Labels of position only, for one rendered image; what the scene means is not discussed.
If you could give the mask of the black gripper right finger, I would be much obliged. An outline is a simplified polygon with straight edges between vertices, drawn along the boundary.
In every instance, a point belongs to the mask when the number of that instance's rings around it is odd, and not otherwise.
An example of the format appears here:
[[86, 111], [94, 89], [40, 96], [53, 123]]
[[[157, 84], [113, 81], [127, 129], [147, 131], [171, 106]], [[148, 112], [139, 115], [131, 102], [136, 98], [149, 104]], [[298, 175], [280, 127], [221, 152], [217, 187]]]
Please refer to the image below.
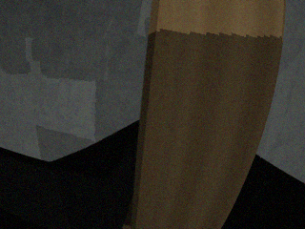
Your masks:
[[305, 229], [305, 183], [255, 154], [221, 229]]

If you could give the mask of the wooden side rail with metal hooks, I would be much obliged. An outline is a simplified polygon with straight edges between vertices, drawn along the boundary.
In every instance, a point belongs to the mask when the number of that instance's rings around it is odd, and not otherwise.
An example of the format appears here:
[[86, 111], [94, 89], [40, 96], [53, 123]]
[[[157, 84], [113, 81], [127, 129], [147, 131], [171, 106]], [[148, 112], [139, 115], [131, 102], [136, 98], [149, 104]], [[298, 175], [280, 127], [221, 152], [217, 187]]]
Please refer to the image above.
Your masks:
[[274, 99], [286, 0], [152, 0], [131, 229], [221, 229]]

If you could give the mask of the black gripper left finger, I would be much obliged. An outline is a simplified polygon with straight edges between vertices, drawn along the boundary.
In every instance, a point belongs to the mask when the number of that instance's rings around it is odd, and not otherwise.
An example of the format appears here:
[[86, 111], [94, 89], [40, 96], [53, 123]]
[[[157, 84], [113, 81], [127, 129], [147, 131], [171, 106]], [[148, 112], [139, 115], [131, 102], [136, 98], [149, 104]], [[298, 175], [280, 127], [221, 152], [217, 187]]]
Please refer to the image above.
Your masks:
[[122, 229], [140, 121], [53, 161], [0, 148], [0, 207], [46, 229]]

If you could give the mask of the brown wooden post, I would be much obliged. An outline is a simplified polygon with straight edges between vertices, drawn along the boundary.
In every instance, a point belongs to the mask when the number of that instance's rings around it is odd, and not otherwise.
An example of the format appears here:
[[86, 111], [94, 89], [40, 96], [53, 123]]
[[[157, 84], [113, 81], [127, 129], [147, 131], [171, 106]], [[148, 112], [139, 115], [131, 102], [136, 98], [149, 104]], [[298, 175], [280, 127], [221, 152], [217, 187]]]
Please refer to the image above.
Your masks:
[[125, 224], [123, 224], [122, 229], [131, 229], [131, 222], [132, 222], [132, 204], [133, 204], [133, 196], [131, 199], [131, 203], [129, 206], [129, 213], [127, 213], [126, 218], [125, 218]]

